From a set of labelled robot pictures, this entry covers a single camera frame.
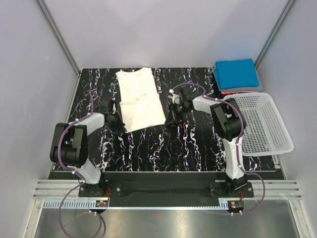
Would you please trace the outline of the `white t-shirt with print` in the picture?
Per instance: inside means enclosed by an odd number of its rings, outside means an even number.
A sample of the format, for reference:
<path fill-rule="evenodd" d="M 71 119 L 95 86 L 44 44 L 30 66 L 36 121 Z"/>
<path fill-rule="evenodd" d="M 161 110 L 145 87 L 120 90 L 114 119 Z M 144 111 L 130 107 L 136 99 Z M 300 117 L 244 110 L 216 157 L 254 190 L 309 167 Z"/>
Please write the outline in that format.
<path fill-rule="evenodd" d="M 163 125 L 165 114 L 151 68 L 116 73 L 122 120 L 127 132 Z"/>

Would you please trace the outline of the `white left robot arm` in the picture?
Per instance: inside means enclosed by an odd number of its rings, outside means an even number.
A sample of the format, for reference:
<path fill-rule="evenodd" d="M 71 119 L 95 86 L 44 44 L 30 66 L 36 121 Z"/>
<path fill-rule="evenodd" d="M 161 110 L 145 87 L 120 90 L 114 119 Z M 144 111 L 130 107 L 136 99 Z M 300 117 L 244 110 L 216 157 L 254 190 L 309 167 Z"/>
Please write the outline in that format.
<path fill-rule="evenodd" d="M 115 100 L 101 100 L 86 116 L 55 126 L 50 160 L 76 174 L 85 184 L 90 184 L 89 189 L 95 196 L 104 195 L 107 184 L 103 181 L 102 172 L 88 158 L 88 136 L 103 127 L 112 133 L 125 132 L 118 109 Z"/>

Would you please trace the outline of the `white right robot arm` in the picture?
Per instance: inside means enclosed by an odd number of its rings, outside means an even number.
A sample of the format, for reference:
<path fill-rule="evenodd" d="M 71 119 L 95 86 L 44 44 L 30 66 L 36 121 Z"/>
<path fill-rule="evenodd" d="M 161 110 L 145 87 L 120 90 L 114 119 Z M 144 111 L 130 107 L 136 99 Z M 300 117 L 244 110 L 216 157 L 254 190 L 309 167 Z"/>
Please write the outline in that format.
<path fill-rule="evenodd" d="M 168 117 L 165 125 L 183 119 L 190 111 L 210 114 L 215 133 L 222 139 L 226 157 L 226 180 L 211 191 L 218 195 L 237 196 L 247 184 L 242 156 L 242 139 L 245 120 L 234 99 L 221 100 L 208 96 L 187 97 L 169 93 Z"/>

